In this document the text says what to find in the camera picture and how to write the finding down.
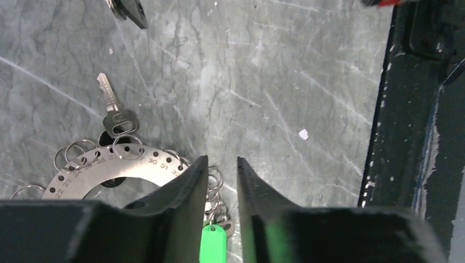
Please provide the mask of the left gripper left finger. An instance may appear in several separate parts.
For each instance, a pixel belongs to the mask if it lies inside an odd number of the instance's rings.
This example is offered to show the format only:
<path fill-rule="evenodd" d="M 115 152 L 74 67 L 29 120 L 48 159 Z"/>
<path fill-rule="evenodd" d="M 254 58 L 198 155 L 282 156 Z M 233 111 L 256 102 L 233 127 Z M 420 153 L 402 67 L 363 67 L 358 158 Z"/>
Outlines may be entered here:
<path fill-rule="evenodd" d="M 118 209 L 95 200 L 1 201 L 1 262 L 197 262 L 208 157 Z"/>

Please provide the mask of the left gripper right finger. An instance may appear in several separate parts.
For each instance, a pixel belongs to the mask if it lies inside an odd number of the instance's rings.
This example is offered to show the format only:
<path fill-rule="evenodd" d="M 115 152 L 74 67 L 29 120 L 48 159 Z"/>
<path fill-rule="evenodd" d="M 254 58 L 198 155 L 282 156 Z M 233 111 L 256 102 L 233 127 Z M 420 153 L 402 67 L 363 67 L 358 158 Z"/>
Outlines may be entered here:
<path fill-rule="evenodd" d="M 244 262 L 446 262 L 432 228 L 396 208 L 304 208 L 237 159 Z"/>

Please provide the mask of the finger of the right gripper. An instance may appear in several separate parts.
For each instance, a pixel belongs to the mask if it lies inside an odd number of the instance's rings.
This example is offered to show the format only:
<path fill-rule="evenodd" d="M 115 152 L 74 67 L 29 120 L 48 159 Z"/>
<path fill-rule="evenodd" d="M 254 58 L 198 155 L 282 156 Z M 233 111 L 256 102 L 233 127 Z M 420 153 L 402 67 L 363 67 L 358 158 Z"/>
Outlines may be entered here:
<path fill-rule="evenodd" d="M 148 22 L 139 0 L 106 0 L 115 18 L 125 21 L 130 18 L 140 29 L 147 29 Z"/>

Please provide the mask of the numbered metal key ring disc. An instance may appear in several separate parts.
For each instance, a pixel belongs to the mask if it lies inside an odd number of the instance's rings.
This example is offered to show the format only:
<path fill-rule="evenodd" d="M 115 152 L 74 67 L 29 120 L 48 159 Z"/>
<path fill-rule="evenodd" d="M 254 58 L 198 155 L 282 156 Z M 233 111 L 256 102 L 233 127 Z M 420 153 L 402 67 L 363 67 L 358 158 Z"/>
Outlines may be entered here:
<path fill-rule="evenodd" d="M 160 150 L 141 142 L 97 147 L 79 156 L 81 165 L 70 162 L 59 170 L 47 187 L 32 185 L 43 192 L 43 199 L 84 199 L 95 187 L 119 179 L 140 179 L 156 189 L 128 202 L 124 208 L 135 209 L 159 201 L 174 187 L 173 180 L 186 172 L 190 162 L 172 150 Z"/>

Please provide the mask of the silver key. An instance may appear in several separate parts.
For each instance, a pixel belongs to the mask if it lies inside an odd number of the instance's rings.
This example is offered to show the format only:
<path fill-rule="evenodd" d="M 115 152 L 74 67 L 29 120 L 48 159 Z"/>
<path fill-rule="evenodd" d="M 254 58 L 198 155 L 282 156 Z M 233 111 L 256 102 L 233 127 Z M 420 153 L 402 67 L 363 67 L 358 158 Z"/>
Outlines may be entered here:
<path fill-rule="evenodd" d="M 139 128 L 136 114 L 123 107 L 118 101 L 113 88 L 105 73 L 97 76 L 99 88 L 103 92 L 107 114 L 103 119 L 103 126 L 111 138 L 135 133 Z"/>

